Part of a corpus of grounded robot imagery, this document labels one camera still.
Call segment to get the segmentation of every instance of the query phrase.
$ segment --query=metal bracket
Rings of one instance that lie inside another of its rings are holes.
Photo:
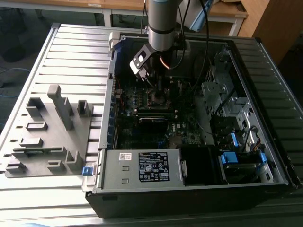
[[[40,114],[40,110],[42,108],[45,108],[45,106],[40,98],[30,98],[26,106],[26,110],[34,121],[42,120],[42,116]]]
[[[83,167],[83,159],[78,151],[75,153],[75,158],[71,155],[70,151],[67,151],[65,163],[71,171],[78,171]]]
[[[114,46],[120,42],[120,32],[111,32],[109,34],[108,47],[110,51],[114,50]]]
[[[65,166],[61,160],[48,160],[46,166],[51,172],[62,172],[65,170]]]
[[[132,62],[137,69],[140,69],[154,53],[156,50],[150,44],[145,44],[134,56]]]
[[[72,129],[72,120],[70,118],[71,114],[71,104],[68,101],[68,98],[61,97],[61,88],[59,85],[50,85],[47,96],[53,100],[54,105],[56,106],[56,111],[60,116],[66,130]]]
[[[224,86],[214,82],[202,83],[202,91],[208,105],[215,105],[219,95],[227,93]]]
[[[90,117],[91,110],[86,100],[79,100],[77,105],[79,117]]]

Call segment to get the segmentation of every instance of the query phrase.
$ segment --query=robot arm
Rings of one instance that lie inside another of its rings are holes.
[[[160,61],[159,55],[172,54],[172,47],[178,43],[176,42],[175,26],[177,20],[181,21],[180,16],[177,17],[179,5],[182,16],[188,7],[188,16],[183,24],[195,31],[201,29],[205,19],[201,2],[204,3],[206,11],[209,12],[213,0],[149,0],[149,43],[144,45],[130,62],[130,67],[138,78],[147,80],[150,74],[161,71],[156,63]],[[151,64],[149,59],[155,55],[156,57]]]

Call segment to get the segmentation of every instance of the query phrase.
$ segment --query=blue latch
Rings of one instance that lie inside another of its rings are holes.
[[[262,163],[267,161],[267,158],[264,153],[261,153],[261,159],[262,159]]]
[[[232,135],[233,144],[235,145],[235,147],[237,147],[238,141],[237,141],[236,135],[235,135],[235,133],[231,133],[231,135]]]
[[[93,167],[83,167],[82,176],[93,176]]]
[[[236,152],[224,152],[221,155],[222,164],[238,163]]]

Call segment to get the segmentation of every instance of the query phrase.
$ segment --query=power supply label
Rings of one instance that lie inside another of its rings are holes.
[[[141,182],[169,181],[167,152],[139,153],[139,180]]]

